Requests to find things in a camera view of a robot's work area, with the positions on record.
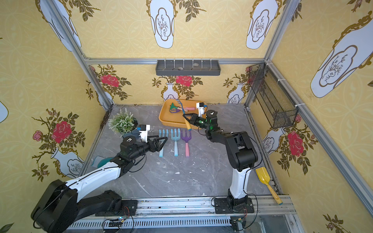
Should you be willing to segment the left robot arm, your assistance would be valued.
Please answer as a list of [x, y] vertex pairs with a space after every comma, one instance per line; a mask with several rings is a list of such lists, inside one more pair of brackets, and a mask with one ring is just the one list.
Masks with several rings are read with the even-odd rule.
[[75, 221], [100, 212], [119, 214], [122, 197], [112, 190], [87, 197], [100, 186], [128, 173], [135, 160], [148, 152], [161, 151], [167, 137], [151, 136], [147, 142], [127, 136], [120, 152], [102, 167], [78, 178], [51, 182], [31, 213], [35, 228], [48, 233], [62, 233]]

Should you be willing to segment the orange plastic storage box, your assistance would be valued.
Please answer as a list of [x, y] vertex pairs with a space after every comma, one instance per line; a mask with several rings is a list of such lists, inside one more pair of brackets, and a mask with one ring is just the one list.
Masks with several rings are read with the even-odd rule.
[[[185, 113], [199, 114], [198, 106], [200, 101], [180, 100], [183, 104]], [[164, 126], [173, 128], [187, 128], [185, 119], [183, 118], [183, 111], [181, 109], [173, 109], [173, 107], [181, 107], [180, 103], [175, 99], [166, 100], [162, 106], [159, 114], [159, 120]]]

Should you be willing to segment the light blue hand rake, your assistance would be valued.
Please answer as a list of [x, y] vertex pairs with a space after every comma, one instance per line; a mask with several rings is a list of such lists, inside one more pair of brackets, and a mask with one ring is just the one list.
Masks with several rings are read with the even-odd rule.
[[[159, 130], [159, 137], [168, 137], [169, 135], [169, 130], [168, 129], [163, 129], [163, 130]], [[164, 144], [167, 142], [167, 139], [165, 140], [160, 140], [160, 144], [162, 146], [162, 149], [161, 151], [159, 152], [159, 157], [163, 157], [163, 154], [164, 154]]]
[[181, 138], [180, 129], [171, 129], [171, 139], [174, 141], [174, 156], [178, 156], [178, 140]]

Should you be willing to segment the purple rake pink handle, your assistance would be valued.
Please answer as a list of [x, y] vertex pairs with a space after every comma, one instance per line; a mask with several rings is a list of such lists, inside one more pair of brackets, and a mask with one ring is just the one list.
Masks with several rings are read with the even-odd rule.
[[192, 139], [191, 130], [183, 130], [181, 132], [181, 139], [185, 142], [185, 155], [186, 157], [190, 157], [188, 142]]

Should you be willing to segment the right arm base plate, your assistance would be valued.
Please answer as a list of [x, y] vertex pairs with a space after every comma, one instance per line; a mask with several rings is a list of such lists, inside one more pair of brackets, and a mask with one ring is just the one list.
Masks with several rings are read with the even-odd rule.
[[241, 199], [212, 198], [212, 206], [215, 208], [216, 214], [252, 214], [254, 213], [254, 205], [252, 199], [245, 196]]

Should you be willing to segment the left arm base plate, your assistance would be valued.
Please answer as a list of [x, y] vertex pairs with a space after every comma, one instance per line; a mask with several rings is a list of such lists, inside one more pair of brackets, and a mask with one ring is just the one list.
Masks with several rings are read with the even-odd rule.
[[95, 216], [134, 216], [138, 207], [138, 200], [121, 200], [107, 211], [98, 212]]

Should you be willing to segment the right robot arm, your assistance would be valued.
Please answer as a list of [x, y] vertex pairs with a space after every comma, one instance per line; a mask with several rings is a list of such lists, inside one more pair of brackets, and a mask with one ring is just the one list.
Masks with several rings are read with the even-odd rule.
[[251, 170], [258, 161], [258, 155], [248, 133], [223, 130], [218, 126], [217, 114], [215, 110], [208, 110], [205, 118], [196, 113], [183, 114], [183, 117], [189, 124], [205, 129], [209, 141], [225, 145], [229, 163], [233, 168], [227, 201], [230, 207], [234, 207], [248, 200], [246, 194], [248, 180]]

